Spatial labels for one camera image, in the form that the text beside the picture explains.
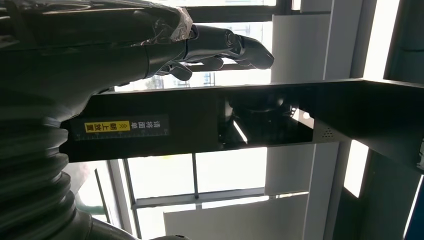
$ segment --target white wall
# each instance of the white wall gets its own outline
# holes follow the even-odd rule
[[[265,195],[309,191],[314,144],[268,147]]]
[[[323,79],[347,79],[351,74],[362,0],[334,0]]]
[[[307,195],[164,214],[167,235],[193,240],[300,240]]]
[[[330,14],[274,16],[272,83],[323,80]]]
[[[275,61],[271,82],[349,78],[362,2],[303,0],[302,11],[308,14],[274,16],[272,54]],[[331,11],[331,14],[322,14],[323,11]]]
[[[338,142],[315,145],[303,240],[324,238],[338,151]]]

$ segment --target ventilation holes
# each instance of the ventilation holes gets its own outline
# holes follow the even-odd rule
[[[329,127],[327,127],[324,134],[321,136],[321,138],[333,138],[333,137],[334,137],[333,132],[331,131]]]

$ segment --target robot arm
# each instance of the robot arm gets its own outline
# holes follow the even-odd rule
[[[188,80],[181,62],[216,70],[221,58],[258,69],[274,61],[254,39],[184,23],[179,10],[142,0],[0,0],[2,239],[135,239],[75,208],[60,124],[109,87],[154,74]]]

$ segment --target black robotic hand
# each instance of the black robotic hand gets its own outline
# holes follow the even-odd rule
[[[191,78],[192,71],[181,62],[202,63],[210,71],[222,68],[224,65],[222,58],[232,59],[242,66],[252,65],[257,69],[268,69],[274,63],[273,55],[259,41],[234,34],[229,29],[193,25],[190,38],[184,40],[182,44],[176,43],[172,46],[177,44],[181,45],[180,48],[174,48],[173,51],[167,52],[177,54],[177,56],[175,58],[172,58],[172,56],[165,57],[165,59],[170,60],[164,63],[155,74],[161,76],[171,74],[181,81],[187,81]],[[147,48],[156,49],[158,46],[147,46]],[[185,48],[185,50],[175,52],[175,50],[181,48]]]

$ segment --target yellow warning label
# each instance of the yellow warning label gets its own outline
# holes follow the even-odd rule
[[[85,122],[86,133],[106,133],[130,131],[130,121]]]

